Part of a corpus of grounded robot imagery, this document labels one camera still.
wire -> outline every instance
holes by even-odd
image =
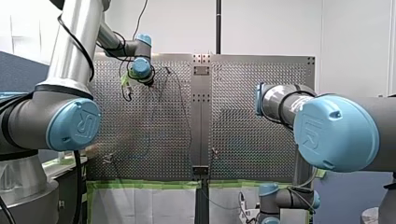
[[[201,189],[201,192],[202,192],[202,194],[204,194],[204,196],[205,196],[211,203],[213,203],[215,206],[217,206],[217,207],[219,207],[219,208],[222,208],[222,209],[224,209],[224,210],[235,210],[235,209],[239,209],[239,208],[240,208],[240,205],[237,206],[237,207],[234,207],[234,208],[229,208],[229,207],[223,206],[223,205],[221,205],[221,204],[215,203],[215,202],[213,202],[211,199],[209,199],[209,197],[207,197],[207,194],[204,192],[203,189]]]
[[[139,30],[140,20],[142,19],[143,13],[145,13],[145,11],[146,11],[146,6],[148,5],[148,2],[149,2],[149,0],[146,0],[145,5],[143,6],[143,9],[140,12],[139,18],[137,19],[137,25],[136,25],[136,29],[134,30],[133,40],[134,40],[134,37],[137,34],[137,31]]]
[[[140,20],[142,19],[142,16],[143,16],[143,14],[144,14],[145,11],[146,11],[146,7],[147,7],[147,5],[148,5],[148,2],[149,2],[149,0],[146,0],[146,1],[145,1],[145,5],[143,6],[142,11],[140,12],[139,17],[137,18],[136,29],[134,29],[134,35],[132,36],[132,40],[134,40],[134,38],[135,38],[135,36],[136,36],[136,34],[137,34],[137,31],[139,30],[139,27],[140,27]],[[129,57],[129,61],[128,61],[128,63],[126,64],[127,74],[129,74],[129,64],[130,64],[131,62],[133,62],[133,61],[131,61],[131,59],[132,59],[132,57]]]
[[[123,35],[121,35],[121,34],[115,32],[115,31],[113,31],[113,33],[114,33],[115,35],[119,36],[119,37],[121,38],[121,40],[122,40],[122,42],[120,41],[119,45],[118,45],[116,48],[114,48],[114,49],[106,49],[106,48],[104,48],[102,45],[100,45],[99,43],[96,43],[96,45],[97,45],[99,48],[104,49],[105,51],[107,51],[107,53],[108,53],[111,57],[113,57],[113,58],[115,58],[115,59],[117,59],[117,60],[119,60],[119,61],[122,61],[122,62],[129,62],[130,60],[128,60],[127,58],[121,59],[120,57],[114,55],[114,54],[111,52],[111,51],[115,51],[115,50],[120,50],[120,49],[122,49],[122,50],[123,50],[123,53],[124,53],[124,55],[125,55],[125,57],[126,57],[126,49],[125,49],[125,48],[126,48],[126,40],[125,40],[125,38],[123,37]]]
[[[76,210],[73,217],[73,224],[79,223],[79,216],[81,214],[81,205],[82,205],[82,167],[81,167],[81,157],[79,155],[79,151],[74,151],[74,156],[76,160],[76,170],[77,170],[77,201],[76,201]]]
[[[310,212],[315,214],[314,203],[312,203],[312,204],[309,203],[297,190],[297,189],[303,189],[303,188],[296,188],[296,187],[290,186],[290,187],[287,187],[287,189],[290,190],[290,192],[292,192],[294,195],[296,195],[301,201],[303,201],[309,207]]]
[[[7,208],[7,205],[4,203],[1,196],[0,196],[0,207],[4,212],[4,215],[6,215],[6,218],[8,219],[9,224],[16,224],[14,216],[12,216],[11,212]]]
[[[239,195],[238,195],[238,201],[239,201],[239,208],[241,209],[241,212],[244,214],[245,218],[247,219],[246,223],[250,224],[254,221],[254,223],[257,223],[257,216],[259,214],[257,214],[256,217],[253,217],[252,219],[248,219],[247,214],[245,213],[244,209],[242,208],[242,199],[244,198],[244,194],[242,193],[242,191],[239,191]]]
[[[72,37],[72,39],[74,40],[75,46],[79,49],[79,51],[84,55],[85,59],[87,60],[88,65],[90,66],[90,69],[91,69],[90,81],[92,81],[93,78],[95,77],[95,69],[93,67],[93,61],[90,57],[90,54],[87,52],[87,50],[85,50],[84,46],[81,44],[81,42],[79,42],[79,40],[76,38],[76,36],[72,34],[72,32],[69,30],[69,28],[67,28],[67,26],[64,25],[64,21],[62,21],[62,14],[58,17],[58,22],[59,22],[59,24],[61,24],[61,26],[64,28],[64,30]]]
[[[317,168],[317,167],[314,167],[314,168],[313,168],[312,175],[309,177],[309,179],[307,179],[303,184],[298,185],[298,186],[294,186],[294,187],[296,187],[296,188],[303,188],[303,187],[305,187],[305,186],[311,184],[312,181],[314,181],[315,178],[317,177],[317,174],[318,174],[318,168]]]

gray robot arm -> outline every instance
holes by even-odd
[[[63,10],[63,24],[91,60],[98,41],[107,56],[134,57],[133,78],[152,84],[150,37],[138,35],[133,41],[118,39],[103,21],[109,0],[68,0],[59,6]],[[13,106],[0,113],[0,154],[43,148],[78,150],[89,145],[101,119],[87,87],[91,73],[87,58],[70,34],[60,27],[47,79],[36,85],[29,99],[14,101]]]
[[[290,127],[310,164],[335,172],[396,171],[395,98],[314,97],[298,85],[261,84],[256,94],[256,114]]]

pegboard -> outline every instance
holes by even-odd
[[[292,181],[296,150],[292,133],[255,115],[254,92],[261,82],[314,89],[314,72],[312,57],[212,57],[212,179]]]
[[[120,70],[120,61],[96,55],[92,93],[103,120],[89,179],[191,179],[191,62],[190,55],[154,56],[154,85],[132,86],[127,102],[119,77],[127,63]]]
[[[200,148],[205,147],[208,153],[212,179],[292,180],[292,135],[255,116],[254,91],[260,82],[313,88],[314,58],[211,55],[206,62],[211,102],[200,107],[201,112],[192,106],[192,90],[203,85],[196,84],[199,78],[194,76],[194,60],[190,54],[154,56],[153,88],[133,86],[132,101],[126,102],[120,90],[120,62],[103,55],[95,57],[97,75],[92,93],[103,120],[89,179],[191,180],[191,161],[196,159],[191,159],[196,155],[191,151],[198,148],[197,135],[191,131],[196,124],[191,121],[207,110],[208,142]]]

black cable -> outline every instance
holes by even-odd
[[[107,51],[107,53],[108,53],[111,57],[113,57],[113,58],[115,58],[115,59],[117,59],[117,60],[119,60],[119,61],[122,61],[122,62],[130,62],[131,60],[128,60],[127,58],[121,59],[120,57],[117,57],[116,55],[114,55],[114,54],[111,52],[111,51],[116,51],[116,50],[122,49],[122,50],[123,50],[123,53],[124,53],[124,55],[125,55],[125,57],[126,57],[126,50],[125,50],[125,48],[126,48],[126,40],[125,40],[125,38],[123,37],[123,35],[121,35],[121,34],[115,32],[115,31],[113,31],[113,33],[114,33],[115,35],[119,36],[119,37],[121,38],[121,40],[122,40],[122,41],[120,41],[119,45],[118,45],[116,48],[114,48],[114,49],[107,49],[107,48],[104,48],[104,47],[103,47],[102,45],[100,45],[99,43],[96,43],[96,45],[97,45],[99,48],[101,48],[101,49]]]
[[[139,18],[137,18],[136,29],[134,30],[134,35],[132,36],[132,40],[134,40],[134,38],[135,38],[135,36],[136,36],[136,34],[137,34],[137,31],[139,30],[139,27],[140,27],[140,20],[142,19],[142,16],[143,16],[143,14],[144,14],[145,11],[146,11],[146,7],[147,7],[147,5],[148,5],[148,2],[149,2],[149,0],[146,0],[146,1],[145,1],[145,5],[143,6],[142,11],[140,12]],[[133,61],[131,61],[131,59],[132,59],[132,57],[129,57],[128,63],[126,64],[126,70],[127,70],[127,74],[128,74],[128,75],[129,75],[129,64],[130,64],[131,62],[133,62]]]
[[[72,34],[69,28],[67,28],[67,26],[64,25],[64,21],[62,20],[62,14],[58,17],[58,22],[59,24],[61,24],[64,30],[72,37],[76,47],[79,49],[79,51],[84,55],[85,59],[87,60],[88,65],[90,66],[91,69],[90,81],[92,81],[93,78],[95,77],[95,68],[93,67],[93,61],[90,57],[90,54],[87,52],[87,50],[85,50],[84,46],[81,44],[81,42],[79,42],[76,36]]]
[[[6,218],[8,219],[9,224],[16,224],[14,216],[12,216],[11,212],[7,208],[7,205],[4,203],[1,196],[0,196],[0,207],[4,212],[4,215],[6,215]]]
[[[77,201],[76,201],[76,210],[73,217],[73,224],[79,223],[79,216],[81,214],[81,206],[82,206],[82,167],[81,167],[81,157],[79,155],[79,151],[74,151],[74,156],[76,160],[76,170],[77,170]]]
[[[148,2],[149,2],[149,0],[146,0],[145,5],[143,6],[143,9],[140,12],[139,18],[137,19],[137,25],[136,25],[136,29],[134,30],[133,40],[134,40],[134,37],[137,34],[137,31],[139,30],[140,20],[142,19],[143,13],[145,13],[145,11],[146,11],[146,6],[148,5]]]

green tape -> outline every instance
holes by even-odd
[[[88,200],[87,193],[83,194],[81,199],[82,199],[83,203],[87,202],[87,200]]]
[[[326,171],[325,170],[318,169],[317,178],[323,178],[325,175],[326,175]]]
[[[262,182],[254,180],[211,180],[209,187],[212,189],[226,189],[226,188],[243,188],[243,187],[258,187],[262,183],[274,183],[274,182]],[[284,189],[290,186],[290,183],[277,183],[280,189]]]

